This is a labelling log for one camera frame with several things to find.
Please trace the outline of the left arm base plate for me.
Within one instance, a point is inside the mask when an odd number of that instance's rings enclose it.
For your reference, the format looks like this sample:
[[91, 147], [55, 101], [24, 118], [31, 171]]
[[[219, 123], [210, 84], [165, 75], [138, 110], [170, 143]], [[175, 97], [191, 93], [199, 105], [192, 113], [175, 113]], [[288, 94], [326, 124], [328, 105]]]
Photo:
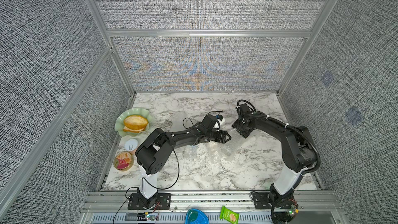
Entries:
[[171, 205], [171, 194], [169, 193], [156, 193], [149, 199], [145, 198], [142, 194], [132, 193], [129, 196], [129, 203], [127, 209], [133, 210], [169, 210]]

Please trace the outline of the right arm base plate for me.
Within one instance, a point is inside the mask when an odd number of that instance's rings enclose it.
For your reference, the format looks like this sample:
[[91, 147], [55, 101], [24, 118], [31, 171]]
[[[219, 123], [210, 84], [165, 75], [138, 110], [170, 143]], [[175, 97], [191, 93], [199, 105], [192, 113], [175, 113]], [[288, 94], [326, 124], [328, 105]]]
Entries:
[[249, 194], [255, 205], [255, 209], [290, 209], [298, 208], [298, 203], [294, 199], [293, 193], [282, 196], [276, 191], [257, 192], [252, 191]]

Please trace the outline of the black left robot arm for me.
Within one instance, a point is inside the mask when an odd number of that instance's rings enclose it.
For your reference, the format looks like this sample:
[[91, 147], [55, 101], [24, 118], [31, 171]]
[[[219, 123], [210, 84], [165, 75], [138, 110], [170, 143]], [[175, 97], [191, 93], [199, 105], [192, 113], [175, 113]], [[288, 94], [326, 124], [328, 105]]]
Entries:
[[219, 129], [217, 121], [197, 123], [176, 132], [155, 129], [135, 152], [141, 184], [137, 190], [138, 196], [130, 201], [144, 209], [151, 209], [159, 203], [159, 191], [170, 189], [170, 186], [157, 186], [158, 172], [163, 169], [171, 154], [176, 154], [177, 148], [208, 142], [225, 144], [231, 139], [227, 131]]

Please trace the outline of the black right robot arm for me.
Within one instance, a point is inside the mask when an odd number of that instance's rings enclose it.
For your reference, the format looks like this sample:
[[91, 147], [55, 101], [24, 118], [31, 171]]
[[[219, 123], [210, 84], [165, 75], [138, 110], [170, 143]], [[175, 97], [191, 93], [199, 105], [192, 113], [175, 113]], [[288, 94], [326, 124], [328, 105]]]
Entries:
[[251, 192], [256, 209], [289, 209], [288, 214], [297, 213], [298, 204], [294, 192], [306, 174], [319, 169], [320, 153], [307, 127], [295, 127], [257, 111], [247, 100], [238, 100], [237, 120], [232, 124], [243, 138], [254, 130], [274, 137], [281, 143], [283, 169], [278, 179], [271, 184], [268, 194]]

